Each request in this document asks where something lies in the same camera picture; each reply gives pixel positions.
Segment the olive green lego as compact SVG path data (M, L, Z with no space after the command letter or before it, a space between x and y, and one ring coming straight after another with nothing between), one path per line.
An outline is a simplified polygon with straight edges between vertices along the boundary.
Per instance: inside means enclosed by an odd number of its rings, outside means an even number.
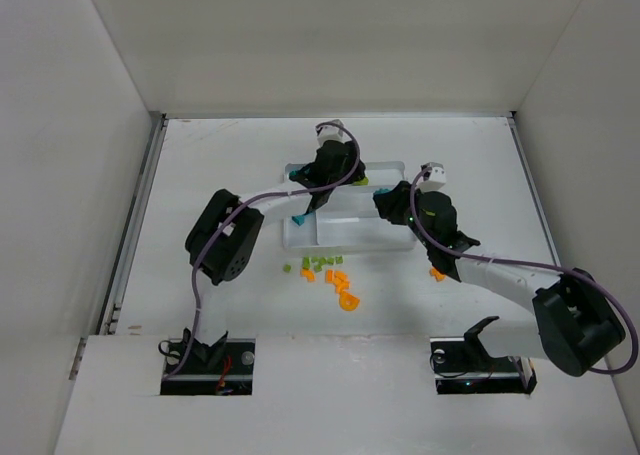
M353 186L367 186L369 184L369 179L367 177L363 177L360 180L354 181L352 183Z

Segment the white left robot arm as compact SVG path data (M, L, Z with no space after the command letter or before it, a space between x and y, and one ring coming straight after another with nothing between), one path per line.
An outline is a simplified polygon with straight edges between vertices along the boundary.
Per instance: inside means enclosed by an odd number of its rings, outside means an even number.
M264 226L316 212L336 188L364 179L365 169L357 141L328 140L322 142L312 162L272 189L249 196L226 189L215 192L185 241L195 311L192 327L185 331L180 365L194 351L200 325L202 296L197 275L204 274L215 286L234 280L246 268Z

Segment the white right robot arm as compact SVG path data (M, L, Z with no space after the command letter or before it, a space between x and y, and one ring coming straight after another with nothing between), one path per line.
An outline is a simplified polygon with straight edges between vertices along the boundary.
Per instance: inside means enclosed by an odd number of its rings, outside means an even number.
M579 377L596 372L602 358L637 336L620 304L588 272L483 253L481 243L459 229L446 194L401 181L376 191L373 202L381 219L416 236L439 274L485 289L533 316L537 335L517 355L547 359Z

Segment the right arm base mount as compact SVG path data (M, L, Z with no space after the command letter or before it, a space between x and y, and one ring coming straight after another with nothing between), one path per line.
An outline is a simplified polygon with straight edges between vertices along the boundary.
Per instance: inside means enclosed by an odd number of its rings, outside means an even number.
M430 339L429 364L438 395L523 394L537 386L532 362L514 356L491 356L480 335L499 319L485 317L463 335Z

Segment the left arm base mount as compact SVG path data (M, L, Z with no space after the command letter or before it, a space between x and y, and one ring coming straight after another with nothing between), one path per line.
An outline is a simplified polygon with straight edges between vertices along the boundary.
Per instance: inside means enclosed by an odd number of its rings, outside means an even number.
M253 392L256 340L230 338L225 332L211 345L192 337L163 340L160 394L163 396L249 396Z

